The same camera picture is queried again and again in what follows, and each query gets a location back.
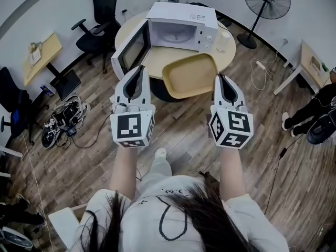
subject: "round table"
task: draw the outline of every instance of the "round table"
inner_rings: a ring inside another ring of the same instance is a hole
[[[148,11],[142,12],[132,17],[131,19],[129,19],[126,23],[122,25],[122,27],[119,29],[117,36],[115,38],[116,49],[119,48],[121,43],[135,29],[138,23],[144,18],[146,18],[147,14],[148,14]],[[218,72],[223,71],[232,62],[236,54],[236,43],[232,35],[230,36],[230,40],[229,40],[226,51],[219,52],[217,50],[216,46],[219,45],[221,33],[224,31],[225,31],[224,28],[221,28],[220,26],[218,26],[218,33],[217,33],[216,41],[213,46],[212,52],[210,53],[215,59]],[[148,74],[150,76],[150,81],[151,81],[152,92],[157,97],[167,102],[181,101],[181,99],[175,99],[168,94],[165,88],[165,85],[163,83],[163,80],[162,80],[162,70],[166,65],[174,61],[195,55],[197,53],[198,52],[194,50],[153,46],[142,63],[142,65],[144,65],[146,69],[148,70]]]

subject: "person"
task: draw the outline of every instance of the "person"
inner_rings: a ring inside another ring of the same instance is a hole
[[[9,222],[25,223],[32,225],[41,225],[44,219],[40,214],[31,214],[25,211],[30,202],[21,194],[17,193],[16,204],[0,204],[0,228],[6,226]]]
[[[330,111],[330,107],[336,104],[336,67],[330,71],[331,84],[324,86],[312,97],[312,100],[302,109],[298,110],[293,117],[289,117],[287,112],[282,114],[282,129],[290,130],[290,135],[295,137],[299,134],[306,134],[313,124],[319,120],[323,114]],[[299,125],[305,120],[313,117],[310,121]]]
[[[289,251],[247,194],[238,150],[221,148],[219,191],[172,176],[166,154],[156,151],[136,189],[137,148],[118,148],[109,189],[89,201],[71,251]]]

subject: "white microwave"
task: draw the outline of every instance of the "white microwave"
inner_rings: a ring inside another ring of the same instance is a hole
[[[210,53],[217,32],[218,22],[213,8],[156,2],[113,54],[113,70],[122,79],[142,63],[152,46]]]

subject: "desk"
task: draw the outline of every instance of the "desk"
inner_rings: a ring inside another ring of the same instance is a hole
[[[61,100],[63,101],[74,89],[80,85],[80,80],[73,70],[69,72],[58,72],[57,69],[50,63],[62,50],[62,45],[59,42],[57,35],[53,33],[42,44],[41,59],[34,65],[30,66],[29,59],[23,63],[24,84],[27,86],[36,75],[45,67],[55,76],[55,79],[50,83],[56,90]]]
[[[312,57],[316,59],[320,70],[317,70],[316,67],[313,66]],[[288,64],[289,60],[285,63],[284,67],[286,68]],[[331,83],[329,73],[324,72],[322,68],[321,59],[304,40],[301,42],[300,64],[298,68],[274,91],[274,95],[282,91],[298,74],[303,76],[315,93],[317,93],[324,84]]]
[[[135,29],[138,23],[146,18],[148,12],[140,13],[130,20],[128,20],[118,31],[115,38],[115,47],[119,48],[121,43],[126,39],[126,37]],[[218,27],[217,38],[211,52],[214,57],[218,72],[223,71],[234,59],[236,54],[236,43],[233,36],[230,37],[227,50],[225,52],[219,52],[216,46],[219,45],[221,33],[225,29]],[[166,48],[166,47],[152,47],[149,51],[147,57],[143,61],[142,65],[146,66],[148,74],[151,80],[151,90],[160,99],[169,102],[181,101],[181,99],[175,99],[170,97],[167,93],[165,85],[162,80],[162,70],[163,68],[180,59],[192,56],[198,52],[193,50],[178,49],[178,48]]]

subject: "tray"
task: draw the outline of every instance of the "tray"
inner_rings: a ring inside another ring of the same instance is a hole
[[[168,93],[177,99],[212,91],[217,74],[215,60],[207,53],[175,61],[165,66],[162,71]]]

